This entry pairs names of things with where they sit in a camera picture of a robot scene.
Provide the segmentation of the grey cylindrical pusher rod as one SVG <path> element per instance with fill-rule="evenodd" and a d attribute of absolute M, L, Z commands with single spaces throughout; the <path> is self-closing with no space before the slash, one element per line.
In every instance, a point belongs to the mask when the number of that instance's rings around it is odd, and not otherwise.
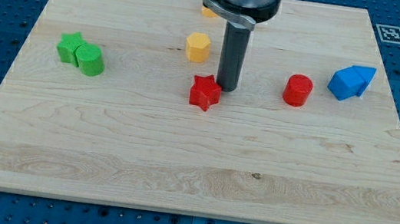
<path fill-rule="evenodd" d="M 236 90 L 251 31 L 236 23 L 226 23 L 219 60 L 217 83 L 223 92 Z"/>

